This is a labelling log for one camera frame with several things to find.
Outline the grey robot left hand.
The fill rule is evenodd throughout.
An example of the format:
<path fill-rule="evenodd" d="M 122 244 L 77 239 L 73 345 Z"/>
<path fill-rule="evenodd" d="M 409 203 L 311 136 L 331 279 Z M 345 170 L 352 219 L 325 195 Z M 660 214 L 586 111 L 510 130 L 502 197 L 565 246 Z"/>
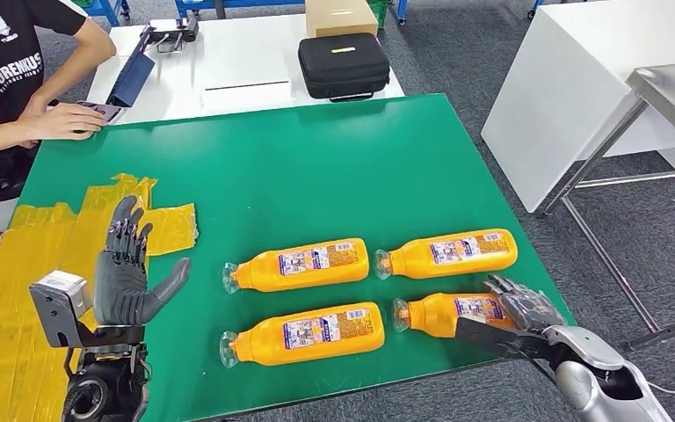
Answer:
<path fill-rule="evenodd" d="M 164 280 L 150 288 L 146 269 L 152 223 L 143 226 L 137 197 L 124 197 L 112 212 L 105 247 L 98 254 L 93 288 L 94 316 L 100 325 L 143 326 L 178 293 L 192 261 L 176 262 Z"/>

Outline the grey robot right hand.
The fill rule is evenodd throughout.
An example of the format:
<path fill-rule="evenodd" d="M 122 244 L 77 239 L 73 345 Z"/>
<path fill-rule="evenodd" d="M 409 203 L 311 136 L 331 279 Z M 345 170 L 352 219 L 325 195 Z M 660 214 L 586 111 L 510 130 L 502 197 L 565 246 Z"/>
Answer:
<path fill-rule="evenodd" d="M 488 274 L 483 285 L 496 296 L 506 315 L 521 331 L 542 334 L 551 326 L 566 324 L 562 314 L 541 291 L 498 274 Z"/>

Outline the person's right hand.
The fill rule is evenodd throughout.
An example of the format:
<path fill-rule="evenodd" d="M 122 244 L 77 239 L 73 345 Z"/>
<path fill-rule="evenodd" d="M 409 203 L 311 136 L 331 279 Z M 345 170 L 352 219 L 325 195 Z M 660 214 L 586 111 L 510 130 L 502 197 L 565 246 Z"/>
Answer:
<path fill-rule="evenodd" d="M 27 140 L 85 140 L 105 126 L 102 114 L 66 103 L 38 116 L 22 116 L 17 123 Z"/>

